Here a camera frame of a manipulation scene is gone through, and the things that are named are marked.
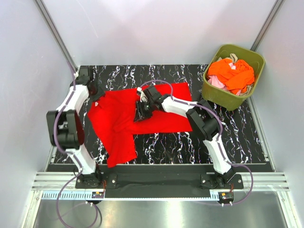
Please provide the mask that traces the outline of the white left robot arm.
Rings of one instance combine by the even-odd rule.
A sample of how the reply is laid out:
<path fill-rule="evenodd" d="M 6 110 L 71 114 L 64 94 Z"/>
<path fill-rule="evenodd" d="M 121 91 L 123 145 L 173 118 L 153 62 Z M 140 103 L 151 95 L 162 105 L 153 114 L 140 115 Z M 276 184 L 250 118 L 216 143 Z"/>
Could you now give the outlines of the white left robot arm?
<path fill-rule="evenodd" d="M 72 74 L 72 83 L 63 103 L 46 114 L 50 142 L 67 155 L 78 169 L 76 188 L 100 188 L 103 186 L 102 172 L 84 144 L 85 133 L 79 112 L 85 101 L 98 101 L 105 95 L 95 80 L 92 66 L 81 66 Z"/>

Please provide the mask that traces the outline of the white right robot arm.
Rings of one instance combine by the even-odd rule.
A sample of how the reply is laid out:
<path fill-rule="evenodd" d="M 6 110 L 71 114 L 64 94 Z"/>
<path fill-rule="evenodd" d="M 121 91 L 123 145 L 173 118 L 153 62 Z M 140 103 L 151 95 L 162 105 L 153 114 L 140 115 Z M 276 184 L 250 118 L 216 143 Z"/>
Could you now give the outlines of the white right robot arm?
<path fill-rule="evenodd" d="M 146 89 L 138 87 L 136 93 L 139 101 L 135 102 L 134 122 L 150 119 L 153 112 L 162 111 L 185 117 L 192 131 L 203 139 L 212 158 L 215 173 L 202 185 L 209 189 L 232 188 L 235 170 L 227 158 L 221 139 L 223 126 L 217 115 L 204 99 L 199 102 L 190 102 L 170 95 L 161 95 L 155 86 Z"/>

